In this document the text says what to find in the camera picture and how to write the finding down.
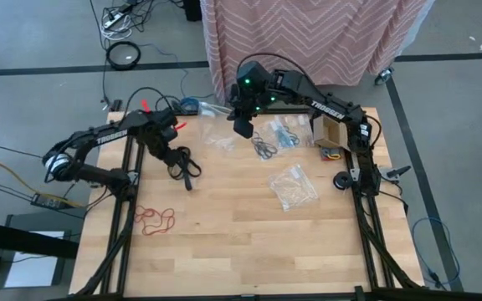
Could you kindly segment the small cardboard box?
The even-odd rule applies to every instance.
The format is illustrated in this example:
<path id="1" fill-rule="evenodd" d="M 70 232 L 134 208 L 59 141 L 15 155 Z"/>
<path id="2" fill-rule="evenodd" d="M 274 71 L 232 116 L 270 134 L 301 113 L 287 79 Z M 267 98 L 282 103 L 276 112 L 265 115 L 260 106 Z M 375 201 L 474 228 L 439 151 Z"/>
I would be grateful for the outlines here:
<path id="1" fill-rule="evenodd" d="M 348 146 L 347 128 L 344 123 L 337 122 L 326 115 L 313 119 L 314 143 L 326 148 L 343 148 L 350 150 Z"/>

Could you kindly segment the red rubber band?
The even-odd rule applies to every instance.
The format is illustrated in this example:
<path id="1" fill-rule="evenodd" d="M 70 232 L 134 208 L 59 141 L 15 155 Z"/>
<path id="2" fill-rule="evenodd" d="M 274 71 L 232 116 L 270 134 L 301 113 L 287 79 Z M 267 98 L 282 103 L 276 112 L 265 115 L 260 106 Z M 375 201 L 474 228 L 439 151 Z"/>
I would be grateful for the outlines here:
<path id="1" fill-rule="evenodd" d="M 151 233 L 157 234 L 157 233 L 166 233 L 169 230 L 171 230 L 176 223 L 176 218 L 175 218 L 175 211 L 172 208 L 167 208 L 165 209 L 161 215 L 161 222 L 158 226 L 154 226 L 155 230 Z"/>
<path id="2" fill-rule="evenodd" d="M 150 236 L 157 233 L 162 226 L 161 213 L 153 208 L 145 208 L 141 205 L 136 207 L 134 222 L 141 224 L 141 234 Z"/>

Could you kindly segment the pink chevron cloth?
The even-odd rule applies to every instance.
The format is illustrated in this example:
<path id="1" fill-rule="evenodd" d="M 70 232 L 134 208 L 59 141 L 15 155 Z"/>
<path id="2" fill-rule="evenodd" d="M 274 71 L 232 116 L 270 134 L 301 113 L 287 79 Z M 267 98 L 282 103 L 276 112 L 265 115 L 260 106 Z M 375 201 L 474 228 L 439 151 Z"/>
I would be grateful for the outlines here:
<path id="1" fill-rule="evenodd" d="M 318 85 L 354 86 L 410 45 L 435 0 L 200 0 L 213 92 L 228 98 L 241 60 L 300 65 Z"/>

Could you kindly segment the black floor box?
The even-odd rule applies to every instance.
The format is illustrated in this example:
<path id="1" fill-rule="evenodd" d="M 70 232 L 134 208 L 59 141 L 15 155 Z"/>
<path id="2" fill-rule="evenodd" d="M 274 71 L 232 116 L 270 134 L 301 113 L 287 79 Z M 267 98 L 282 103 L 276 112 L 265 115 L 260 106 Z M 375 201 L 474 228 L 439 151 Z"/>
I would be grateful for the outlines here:
<path id="1" fill-rule="evenodd" d="M 200 0 L 182 0 L 182 8 L 187 21 L 198 22 L 202 20 Z"/>

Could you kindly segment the white power strip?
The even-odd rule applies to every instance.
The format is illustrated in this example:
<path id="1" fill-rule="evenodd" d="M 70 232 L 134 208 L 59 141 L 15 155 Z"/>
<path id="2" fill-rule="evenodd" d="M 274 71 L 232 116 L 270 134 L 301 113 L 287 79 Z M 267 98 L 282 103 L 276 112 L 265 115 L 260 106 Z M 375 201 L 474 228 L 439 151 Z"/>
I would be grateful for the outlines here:
<path id="1" fill-rule="evenodd" d="M 112 13 L 112 12 L 108 11 L 102 18 L 101 27 L 103 29 L 109 29 L 114 24 L 116 24 L 120 20 L 122 20 L 124 17 L 125 17 L 124 13 L 120 13 L 120 12 Z"/>

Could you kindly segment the black power brick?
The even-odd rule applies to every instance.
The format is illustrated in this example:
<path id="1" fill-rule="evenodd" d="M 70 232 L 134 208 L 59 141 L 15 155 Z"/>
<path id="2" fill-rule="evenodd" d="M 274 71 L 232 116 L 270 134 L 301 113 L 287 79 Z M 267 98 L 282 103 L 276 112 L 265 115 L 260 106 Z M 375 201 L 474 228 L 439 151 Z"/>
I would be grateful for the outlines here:
<path id="1" fill-rule="evenodd" d="M 49 210 L 65 209 L 65 204 L 63 202 L 54 200 L 53 198 L 48 196 L 40 195 L 38 193 L 35 193 L 33 195 L 33 198 L 30 204 L 36 207 L 42 207 Z"/>

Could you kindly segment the white panel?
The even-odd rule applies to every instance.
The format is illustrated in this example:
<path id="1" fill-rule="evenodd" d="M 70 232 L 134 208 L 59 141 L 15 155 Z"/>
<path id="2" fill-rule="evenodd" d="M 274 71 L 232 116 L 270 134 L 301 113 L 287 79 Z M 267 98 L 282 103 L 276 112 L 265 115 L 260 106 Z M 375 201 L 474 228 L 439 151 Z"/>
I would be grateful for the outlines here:
<path id="1" fill-rule="evenodd" d="M 15 252 L 9 262 L 4 288 L 50 287 L 59 283 L 64 260 L 47 255 Z"/>

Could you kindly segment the black clamp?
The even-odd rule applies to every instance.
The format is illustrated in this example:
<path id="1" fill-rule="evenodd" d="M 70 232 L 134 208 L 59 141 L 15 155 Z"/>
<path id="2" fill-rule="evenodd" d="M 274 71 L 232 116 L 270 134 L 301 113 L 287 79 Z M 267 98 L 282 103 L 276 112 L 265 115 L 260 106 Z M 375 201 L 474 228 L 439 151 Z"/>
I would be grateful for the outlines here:
<path id="1" fill-rule="evenodd" d="M 382 166 L 379 168 L 379 172 L 383 180 L 390 181 L 390 182 L 399 182 L 400 177 L 410 169 L 411 169 L 411 166 L 403 166 L 400 168 Z"/>

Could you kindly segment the rack caster wheel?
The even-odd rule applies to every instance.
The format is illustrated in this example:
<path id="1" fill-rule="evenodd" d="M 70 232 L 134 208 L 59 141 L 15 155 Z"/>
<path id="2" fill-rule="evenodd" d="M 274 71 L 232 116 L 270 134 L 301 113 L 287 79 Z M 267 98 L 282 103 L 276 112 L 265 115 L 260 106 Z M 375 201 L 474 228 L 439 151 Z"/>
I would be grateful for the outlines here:
<path id="1" fill-rule="evenodd" d="M 387 67 L 384 70 L 382 70 L 378 76 L 374 80 L 375 85 L 383 85 L 385 84 L 389 79 L 392 78 L 394 72 L 393 67 Z"/>

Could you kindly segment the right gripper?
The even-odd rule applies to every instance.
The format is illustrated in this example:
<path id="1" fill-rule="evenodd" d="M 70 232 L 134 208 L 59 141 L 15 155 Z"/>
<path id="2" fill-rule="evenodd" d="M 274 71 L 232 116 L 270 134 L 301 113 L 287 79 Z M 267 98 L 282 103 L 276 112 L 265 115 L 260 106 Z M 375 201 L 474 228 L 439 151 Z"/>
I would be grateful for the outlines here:
<path id="1" fill-rule="evenodd" d="M 234 122 L 233 130 L 245 139 L 250 139 L 254 133 L 254 125 L 249 122 L 253 116 L 268 105 L 269 92 L 257 92 L 248 89 L 234 91 Z"/>

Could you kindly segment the tape roll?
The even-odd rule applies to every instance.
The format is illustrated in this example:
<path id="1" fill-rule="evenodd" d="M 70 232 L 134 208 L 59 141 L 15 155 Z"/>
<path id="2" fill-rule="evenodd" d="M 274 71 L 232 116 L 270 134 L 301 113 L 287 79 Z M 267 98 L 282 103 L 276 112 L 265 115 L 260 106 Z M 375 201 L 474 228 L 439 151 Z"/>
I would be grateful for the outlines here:
<path id="1" fill-rule="evenodd" d="M 347 171 L 340 171 L 333 178 L 335 188 L 341 191 L 349 189 L 353 182 L 351 174 Z"/>

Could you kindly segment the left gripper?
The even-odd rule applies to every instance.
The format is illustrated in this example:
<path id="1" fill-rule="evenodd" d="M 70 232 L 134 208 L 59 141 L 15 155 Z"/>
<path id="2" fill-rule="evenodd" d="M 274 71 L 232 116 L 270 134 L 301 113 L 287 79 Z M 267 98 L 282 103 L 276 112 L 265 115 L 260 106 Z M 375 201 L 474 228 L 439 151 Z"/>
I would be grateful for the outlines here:
<path id="1" fill-rule="evenodd" d="M 162 135 L 147 136 L 146 147 L 152 156 L 157 158 L 159 161 L 163 161 L 169 167 L 175 166 L 182 157 L 181 152 L 179 150 L 172 149 Z M 186 190 L 191 191 L 192 174 L 189 171 L 188 166 L 184 166 L 182 168 L 182 175 Z"/>

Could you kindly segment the black bench bar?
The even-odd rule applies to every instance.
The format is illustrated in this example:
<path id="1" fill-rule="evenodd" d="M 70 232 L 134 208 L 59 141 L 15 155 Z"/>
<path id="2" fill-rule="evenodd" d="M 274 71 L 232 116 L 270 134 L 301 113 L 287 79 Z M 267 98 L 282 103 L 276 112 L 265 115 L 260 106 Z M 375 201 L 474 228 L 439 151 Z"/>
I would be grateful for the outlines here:
<path id="1" fill-rule="evenodd" d="M 57 258 L 76 258 L 79 244 L 0 225 L 0 249 Z"/>

